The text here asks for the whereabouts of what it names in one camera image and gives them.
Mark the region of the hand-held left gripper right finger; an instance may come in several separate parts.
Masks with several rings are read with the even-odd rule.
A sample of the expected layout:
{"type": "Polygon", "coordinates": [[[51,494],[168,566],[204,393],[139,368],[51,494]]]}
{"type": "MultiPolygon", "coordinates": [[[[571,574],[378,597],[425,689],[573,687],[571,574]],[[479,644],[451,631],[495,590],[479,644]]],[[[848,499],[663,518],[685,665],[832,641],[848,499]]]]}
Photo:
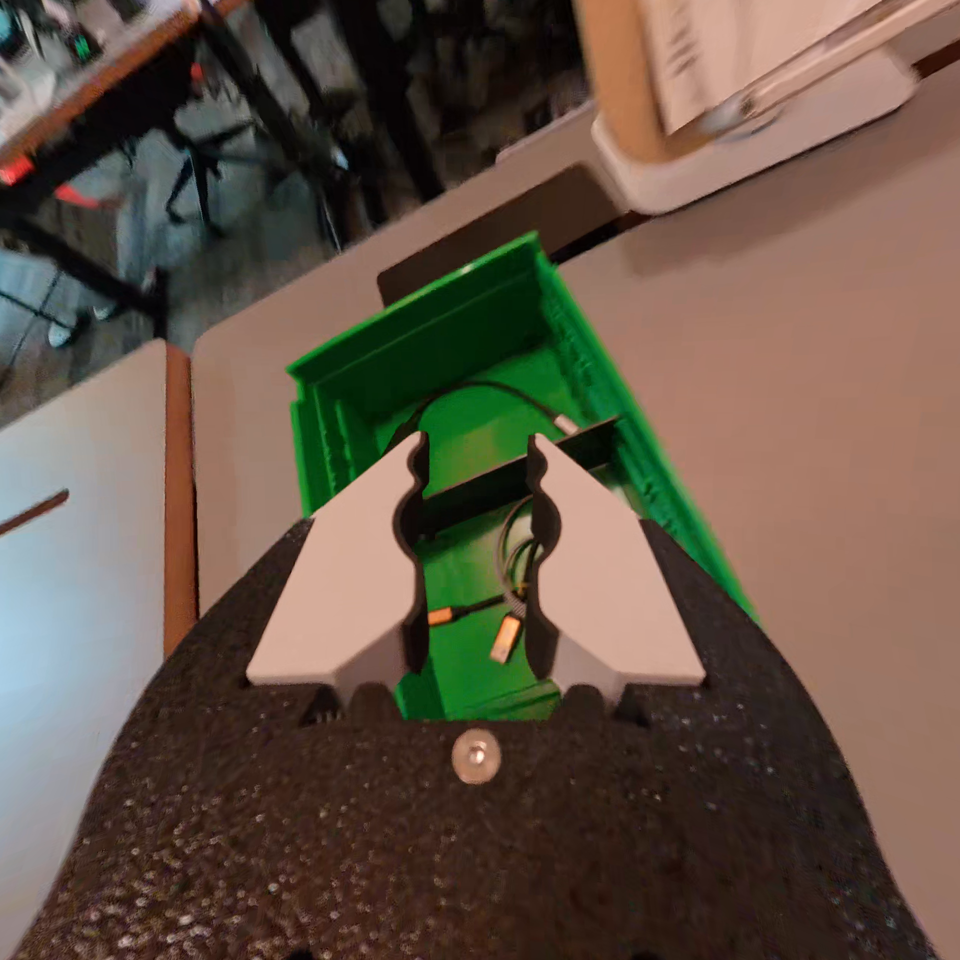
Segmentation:
{"type": "Polygon", "coordinates": [[[558,690],[700,686],[705,667],[640,516],[542,434],[529,437],[526,461],[534,677],[558,690]]]}

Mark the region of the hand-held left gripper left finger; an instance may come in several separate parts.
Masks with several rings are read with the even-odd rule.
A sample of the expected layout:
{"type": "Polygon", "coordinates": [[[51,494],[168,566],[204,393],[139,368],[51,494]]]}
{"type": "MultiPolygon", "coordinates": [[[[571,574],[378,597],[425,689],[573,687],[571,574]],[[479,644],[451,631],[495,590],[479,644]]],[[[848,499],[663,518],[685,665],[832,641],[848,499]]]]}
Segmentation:
{"type": "Polygon", "coordinates": [[[429,481],[416,431],[311,517],[248,665],[255,687],[394,690],[428,658],[426,576],[415,546],[429,481]]]}

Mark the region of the green plastic bin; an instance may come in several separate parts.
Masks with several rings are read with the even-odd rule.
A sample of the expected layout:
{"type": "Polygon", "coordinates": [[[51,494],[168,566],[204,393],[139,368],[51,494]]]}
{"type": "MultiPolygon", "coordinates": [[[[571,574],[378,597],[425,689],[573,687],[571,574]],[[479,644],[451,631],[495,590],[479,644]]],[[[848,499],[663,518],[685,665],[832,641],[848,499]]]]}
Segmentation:
{"type": "MultiPolygon", "coordinates": [[[[611,462],[591,471],[657,522],[752,618],[755,607],[537,234],[500,246],[402,298],[287,367],[294,462],[305,517],[342,492],[412,421],[430,446],[424,499],[526,454],[530,434],[565,438],[620,416],[611,462]]],[[[396,686],[405,719],[541,719],[559,699],[536,679],[523,641],[490,659],[508,608],[495,549],[511,503],[416,546],[432,608],[465,607],[430,630],[419,674],[396,686]]]]}

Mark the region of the black bin divider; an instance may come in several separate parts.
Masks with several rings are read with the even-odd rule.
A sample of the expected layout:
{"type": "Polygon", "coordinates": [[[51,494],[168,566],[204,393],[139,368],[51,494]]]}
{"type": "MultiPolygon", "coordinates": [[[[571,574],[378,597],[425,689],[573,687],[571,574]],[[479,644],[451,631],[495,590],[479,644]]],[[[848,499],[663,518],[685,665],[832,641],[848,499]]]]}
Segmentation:
{"type": "MultiPolygon", "coordinates": [[[[615,415],[557,440],[559,450],[588,472],[613,461],[622,417],[615,415]]],[[[526,454],[425,498],[419,537],[439,533],[520,501],[529,494],[526,454]]]]}

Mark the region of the black chair base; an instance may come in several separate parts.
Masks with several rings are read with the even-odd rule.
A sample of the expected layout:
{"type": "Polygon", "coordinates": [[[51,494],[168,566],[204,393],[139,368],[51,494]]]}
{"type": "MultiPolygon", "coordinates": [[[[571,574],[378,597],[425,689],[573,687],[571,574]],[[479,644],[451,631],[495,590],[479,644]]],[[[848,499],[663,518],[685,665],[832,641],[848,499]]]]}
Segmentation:
{"type": "Polygon", "coordinates": [[[164,204],[166,217],[172,225],[183,226],[186,224],[186,218],[176,209],[176,204],[184,193],[186,186],[193,183],[198,198],[199,218],[204,231],[214,239],[222,239],[227,236],[221,226],[214,221],[211,214],[210,180],[222,180],[222,167],[225,164],[253,166],[261,164],[256,156],[230,152],[225,149],[229,143],[248,131],[255,130],[257,126],[258,122],[249,118],[202,137],[187,134],[172,119],[161,126],[163,136],[183,157],[174,185],[164,204]]]}

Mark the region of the cluttered brown desk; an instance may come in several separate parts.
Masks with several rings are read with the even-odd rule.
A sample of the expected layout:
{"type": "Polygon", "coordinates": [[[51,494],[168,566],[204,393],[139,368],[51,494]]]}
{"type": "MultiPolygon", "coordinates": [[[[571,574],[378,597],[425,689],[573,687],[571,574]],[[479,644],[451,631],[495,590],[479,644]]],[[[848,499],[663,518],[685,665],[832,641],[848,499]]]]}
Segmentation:
{"type": "Polygon", "coordinates": [[[106,43],[92,64],[55,79],[43,97],[25,92],[13,112],[2,117],[2,167],[34,154],[166,46],[188,35],[201,19],[201,2],[152,2],[146,13],[106,43]]]}

